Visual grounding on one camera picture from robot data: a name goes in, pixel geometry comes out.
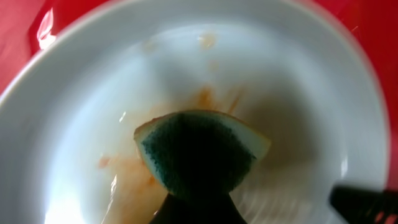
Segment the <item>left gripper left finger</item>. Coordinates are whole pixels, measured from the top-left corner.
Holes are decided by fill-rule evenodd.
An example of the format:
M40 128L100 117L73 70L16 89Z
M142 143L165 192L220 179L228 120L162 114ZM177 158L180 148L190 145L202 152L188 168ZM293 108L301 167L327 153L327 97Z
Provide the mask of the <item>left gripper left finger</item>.
M149 224L246 224L229 194L187 202L168 194Z

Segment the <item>green yellow sponge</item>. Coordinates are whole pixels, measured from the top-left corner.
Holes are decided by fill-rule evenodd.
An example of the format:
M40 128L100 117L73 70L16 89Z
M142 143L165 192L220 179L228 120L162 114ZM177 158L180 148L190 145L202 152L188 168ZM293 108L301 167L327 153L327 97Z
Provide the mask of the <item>green yellow sponge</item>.
M154 118L136 128L134 141L154 178L185 200L230 193L271 146L245 122L211 110Z

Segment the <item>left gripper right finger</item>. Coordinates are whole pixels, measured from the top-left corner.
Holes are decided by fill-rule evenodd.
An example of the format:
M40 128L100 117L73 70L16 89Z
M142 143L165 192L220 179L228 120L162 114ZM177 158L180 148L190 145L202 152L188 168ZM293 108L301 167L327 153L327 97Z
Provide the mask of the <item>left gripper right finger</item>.
M397 192L335 186L329 203L349 224L397 224Z

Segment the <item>red plastic tray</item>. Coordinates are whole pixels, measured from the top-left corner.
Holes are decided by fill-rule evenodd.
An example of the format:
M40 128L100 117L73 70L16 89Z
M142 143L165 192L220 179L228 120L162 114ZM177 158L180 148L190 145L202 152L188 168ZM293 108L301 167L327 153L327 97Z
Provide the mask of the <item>red plastic tray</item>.
M104 0L1 0L1 89L40 49L37 32L48 12L55 19L48 34L57 35ZM336 17L371 59L387 103L391 155L387 188L397 189L397 1L314 0Z

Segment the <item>white plate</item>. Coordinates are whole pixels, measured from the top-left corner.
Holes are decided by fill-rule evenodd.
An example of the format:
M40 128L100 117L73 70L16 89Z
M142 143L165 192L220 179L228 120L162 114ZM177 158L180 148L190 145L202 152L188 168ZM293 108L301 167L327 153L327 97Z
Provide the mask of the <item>white plate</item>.
M133 132L174 111L230 113L271 141L232 192L248 223L340 223L335 184L381 190L387 114L347 31L292 1L121 1L74 23L1 97L2 223L147 223Z

